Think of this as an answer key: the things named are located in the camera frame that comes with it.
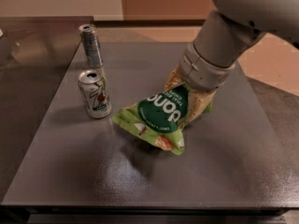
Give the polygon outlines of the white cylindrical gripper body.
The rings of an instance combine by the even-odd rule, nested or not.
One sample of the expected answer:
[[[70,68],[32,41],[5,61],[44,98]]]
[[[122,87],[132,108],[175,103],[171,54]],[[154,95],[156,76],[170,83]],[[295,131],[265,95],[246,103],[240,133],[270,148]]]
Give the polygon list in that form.
[[[179,59],[178,67],[183,80],[193,89],[213,91],[225,83],[235,64],[219,67],[209,63],[196,51],[194,44],[189,43]]]

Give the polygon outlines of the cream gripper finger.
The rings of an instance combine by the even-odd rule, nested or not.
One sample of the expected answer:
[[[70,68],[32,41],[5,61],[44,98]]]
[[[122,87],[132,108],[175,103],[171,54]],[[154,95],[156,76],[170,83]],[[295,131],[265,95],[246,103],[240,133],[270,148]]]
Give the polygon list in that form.
[[[185,83],[183,75],[180,72],[180,67],[179,65],[177,65],[177,67],[171,72],[171,74],[169,75],[165,86],[164,86],[164,90],[165,91],[169,91],[172,90],[178,86],[181,86]]]
[[[197,119],[211,104],[215,91],[196,91],[191,90],[188,94],[188,110],[185,118],[185,124]]]

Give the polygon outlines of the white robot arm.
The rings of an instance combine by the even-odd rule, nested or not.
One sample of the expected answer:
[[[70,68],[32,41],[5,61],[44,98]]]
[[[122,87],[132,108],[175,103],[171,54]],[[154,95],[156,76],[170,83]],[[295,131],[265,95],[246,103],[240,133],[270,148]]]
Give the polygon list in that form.
[[[299,0],[212,1],[215,9],[187,45],[166,83],[169,90],[181,84],[192,89],[187,115],[173,116],[180,126],[203,113],[236,60],[265,34],[299,46]]]

